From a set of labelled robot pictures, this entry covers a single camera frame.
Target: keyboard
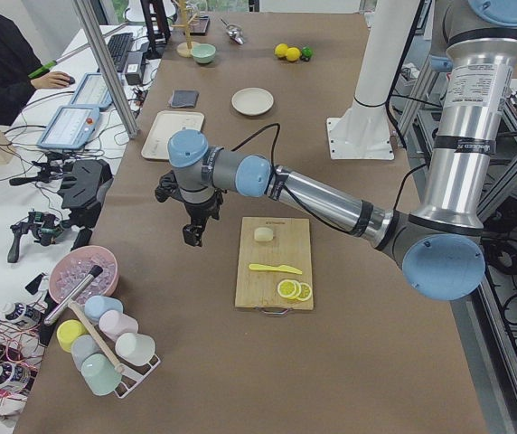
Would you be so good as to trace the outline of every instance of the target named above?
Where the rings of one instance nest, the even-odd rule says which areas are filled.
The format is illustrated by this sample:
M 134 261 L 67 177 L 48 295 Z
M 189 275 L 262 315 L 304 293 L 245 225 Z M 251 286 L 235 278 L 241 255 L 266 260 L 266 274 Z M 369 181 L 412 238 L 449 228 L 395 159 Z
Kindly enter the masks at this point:
M 108 51 L 116 65 L 117 72 L 123 72 L 128 52 L 132 49 L 132 33 L 117 33 L 108 41 Z

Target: wooden cutting board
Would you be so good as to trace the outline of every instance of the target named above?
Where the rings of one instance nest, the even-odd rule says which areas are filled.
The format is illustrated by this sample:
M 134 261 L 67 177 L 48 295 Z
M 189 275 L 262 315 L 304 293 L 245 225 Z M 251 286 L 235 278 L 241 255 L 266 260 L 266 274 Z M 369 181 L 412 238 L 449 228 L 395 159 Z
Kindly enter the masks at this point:
M 272 241 L 255 241 L 255 229 L 272 229 Z M 279 271 L 252 271 L 250 263 L 265 265 L 290 265 L 303 271 L 302 275 Z M 308 219 L 281 219 L 270 217 L 244 217 L 240 229 L 239 268 L 235 307 L 281 307 L 313 310 L 313 297 L 307 301 L 282 298 L 277 285 L 284 278 L 308 283 L 313 288 L 311 268 L 311 235 Z

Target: person's hand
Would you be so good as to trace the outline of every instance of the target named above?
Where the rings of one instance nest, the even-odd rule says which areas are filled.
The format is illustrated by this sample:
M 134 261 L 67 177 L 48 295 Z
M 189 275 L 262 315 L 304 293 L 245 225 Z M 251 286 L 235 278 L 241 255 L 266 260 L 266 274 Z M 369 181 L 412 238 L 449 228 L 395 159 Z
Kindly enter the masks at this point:
M 70 86 L 70 76 L 65 72 L 48 72 L 31 83 L 36 89 L 62 89 Z

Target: green bowl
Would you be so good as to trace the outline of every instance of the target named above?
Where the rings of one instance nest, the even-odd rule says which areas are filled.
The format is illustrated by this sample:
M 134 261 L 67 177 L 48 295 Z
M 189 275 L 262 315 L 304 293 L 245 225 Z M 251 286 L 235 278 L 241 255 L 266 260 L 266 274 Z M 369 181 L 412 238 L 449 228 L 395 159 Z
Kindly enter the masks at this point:
M 214 60 L 214 56 L 216 55 L 216 47 L 209 43 L 199 43 L 193 46 L 190 50 L 190 54 L 197 63 L 210 63 Z

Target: white table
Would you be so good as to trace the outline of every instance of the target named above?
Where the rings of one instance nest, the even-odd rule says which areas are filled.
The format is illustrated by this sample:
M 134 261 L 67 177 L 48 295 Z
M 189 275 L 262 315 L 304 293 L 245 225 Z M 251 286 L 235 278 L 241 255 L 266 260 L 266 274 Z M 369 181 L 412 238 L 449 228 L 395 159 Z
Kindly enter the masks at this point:
M 103 33 L 109 32 L 115 26 L 104 26 Z M 140 26 L 125 27 L 119 31 L 120 33 L 132 32 L 135 35 L 135 49 L 146 42 L 146 29 Z M 71 41 L 65 52 L 69 52 L 86 42 L 83 31 Z M 152 80 L 156 73 L 156 69 L 160 61 L 150 61 L 146 65 L 145 86 L 147 89 L 148 82 Z M 94 60 L 90 48 L 76 54 L 67 61 L 59 64 L 54 68 L 55 71 L 64 71 L 76 79 L 76 84 L 68 87 L 66 90 L 75 90 L 77 83 L 86 72 L 95 72 L 98 68 Z M 125 92 L 129 99 L 134 98 L 133 86 L 125 85 Z M 20 127 L 24 125 L 41 125 L 46 126 L 52 119 L 56 109 L 68 104 L 71 94 L 61 94 L 65 90 L 38 90 L 30 99 L 30 104 L 26 106 L 22 114 L 17 118 L 12 127 Z M 38 99 L 56 95 L 55 98 Z M 132 109 L 137 109 L 135 103 L 131 103 Z M 38 160 L 42 156 L 41 150 L 35 145 L 41 136 L 43 129 L 37 127 L 18 128 L 7 134 L 7 137 L 15 142 L 17 154 L 25 161 Z M 100 158 L 105 159 L 110 164 L 112 174 L 115 174 L 119 161 L 128 141 L 125 129 L 120 121 L 115 108 L 111 106 L 100 116 L 96 131 L 90 138 L 89 143 L 85 146 L 85 155 L 90 156 L 92 153 Z M 50 274 L 54 265 L 65 256 L 71 249 L 77 235 L 77 228 L 65 231 L 54 245 L 43 247 L 38 243 L 33 243 L 31 233 L 24 235 L 21 239 L 20 258 L 17 263 L 10 264 L 7 262 L 7 253 L 13 242 L 13 234 L 9 227 L 11 224 L 20 221 L 27 216 L 31 209 L 41 212 L 51 212 L 59 218 L 68 218 L 69 210 L 61 209 L 61 197 L 55 192 L 60 188 L 61 180 L 52 181 L 49 184 L 38 183 L 42 187 L 42 191 L 34 184 L 25 184 L 21 186 L 10 186 L 7 178 L 14 176 L 23 176 L 24 167 L 27 169 L 28 164 L 24 164 L 19 158 L 14 157 L 8 165 L 0 165 L 0 307 L 6 302 L 22 301 L 24 303 L 32 303 L 40 299 L 40 295 L 31 296 L 24 287 L 33 278 L 41 272 Z M 37 175 L 38 168 L 33 167 L 26 173 L 27 176 Z M 45 279 L 40 290 L 47 290 L 48 281 Z M 20 409 L 24 404 L 18 401 L 6 401 L 0 408 L 2 413 Z M 12 430 L 0 424 L 0 433 L 11 432 Z

